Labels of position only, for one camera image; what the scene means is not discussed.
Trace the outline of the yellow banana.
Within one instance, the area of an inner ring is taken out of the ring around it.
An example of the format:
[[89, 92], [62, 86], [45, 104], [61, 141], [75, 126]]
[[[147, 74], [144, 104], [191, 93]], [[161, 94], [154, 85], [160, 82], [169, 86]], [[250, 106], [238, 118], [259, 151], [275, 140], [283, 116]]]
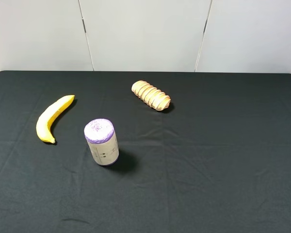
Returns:
[[74, 97], [74, 95], [61, 97], [40, 115], [36, 124], [36, 133], [41, 141], [55, 144], [56, 140], [51, 133], [52, 124], [56, 118], [71, 105]]

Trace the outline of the twisted bread loaf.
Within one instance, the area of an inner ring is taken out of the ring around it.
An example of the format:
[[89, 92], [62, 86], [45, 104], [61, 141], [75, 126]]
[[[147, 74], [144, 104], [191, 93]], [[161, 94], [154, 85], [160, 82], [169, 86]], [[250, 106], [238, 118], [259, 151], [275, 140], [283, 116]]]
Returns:
[[146, 81], [135, 82], [131, 90], [140, 100], [156, 111], [163, 111], [171, 102], [167, 94]]

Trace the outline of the purple bag roll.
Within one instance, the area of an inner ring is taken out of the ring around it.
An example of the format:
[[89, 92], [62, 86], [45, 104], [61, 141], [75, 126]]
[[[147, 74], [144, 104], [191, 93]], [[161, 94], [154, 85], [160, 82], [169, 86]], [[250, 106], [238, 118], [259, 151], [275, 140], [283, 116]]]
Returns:
[[100, 166], [109, 166], [119, 157], [119, 148], [111, 121], [98, 118], [84, 127], [84, 136], [94, 161]]

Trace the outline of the black tablecloth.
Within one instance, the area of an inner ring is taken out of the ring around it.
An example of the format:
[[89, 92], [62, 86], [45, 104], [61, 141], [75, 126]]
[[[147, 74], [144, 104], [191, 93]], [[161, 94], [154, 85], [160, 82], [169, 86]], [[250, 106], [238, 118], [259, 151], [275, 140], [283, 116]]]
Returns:
[[[169, 107], [140, 100], [140, 80]], [[109, 166], [84, 136], [98, 118]], [[291, 233], [291, 74], [0, 72], [0, 233]]]

